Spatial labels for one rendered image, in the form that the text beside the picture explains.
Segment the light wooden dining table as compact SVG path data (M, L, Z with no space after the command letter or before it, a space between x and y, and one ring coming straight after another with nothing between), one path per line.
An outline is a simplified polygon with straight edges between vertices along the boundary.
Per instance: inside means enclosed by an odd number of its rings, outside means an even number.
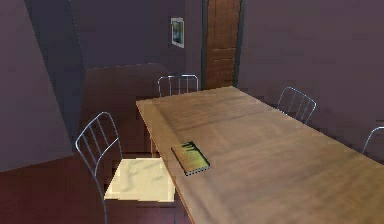
M384 166L234 87L140 100L192 224L384 224ZM186 176L171 148L210 168Z

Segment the metal chair with cream seat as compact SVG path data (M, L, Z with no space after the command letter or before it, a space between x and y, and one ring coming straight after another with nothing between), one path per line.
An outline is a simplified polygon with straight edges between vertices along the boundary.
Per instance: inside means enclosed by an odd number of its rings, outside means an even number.
M107 200L174 203L175 186L163 160L125 159L120 136L112 115L99 112L79 133L75 148L95 181L103 208L103 224L109 224ZM117 169L107 188L98 172L106 155L118 149Z
M161 76L158 81L160 97L180 95L199 90L199 79L195 74Z
M379 127L376 127L374 129L371 130L370 134L368 135L366 141L365 141L365 144L364 144L364 147L361 151L362 154L364 154L366 152L366 149L368 147L368 144L372 138L372 136L378 131L378 130L384 130L384 126L379 126Z
M293 87L285 87L279 97L277 109L307 124L317 107L317 103L308 95Z

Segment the green and yellow book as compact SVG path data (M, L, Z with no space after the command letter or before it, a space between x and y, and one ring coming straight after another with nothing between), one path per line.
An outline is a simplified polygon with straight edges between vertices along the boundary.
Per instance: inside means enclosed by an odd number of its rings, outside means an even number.
M193 141L175 145L171 150L186 176L210 168L210 162Z

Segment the brown wooden room door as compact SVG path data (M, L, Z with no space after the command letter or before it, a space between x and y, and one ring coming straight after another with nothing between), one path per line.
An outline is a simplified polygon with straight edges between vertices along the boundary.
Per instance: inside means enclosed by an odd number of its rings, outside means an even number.
M233 84L241 0L208 0L205 88Z

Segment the white framed wall picture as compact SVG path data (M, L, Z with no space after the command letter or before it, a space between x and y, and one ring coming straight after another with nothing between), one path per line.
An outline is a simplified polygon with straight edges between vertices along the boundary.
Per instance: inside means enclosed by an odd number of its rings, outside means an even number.
M173 17L171 19L171 40L172 44L183 48L184 47L184 19L182 17Z

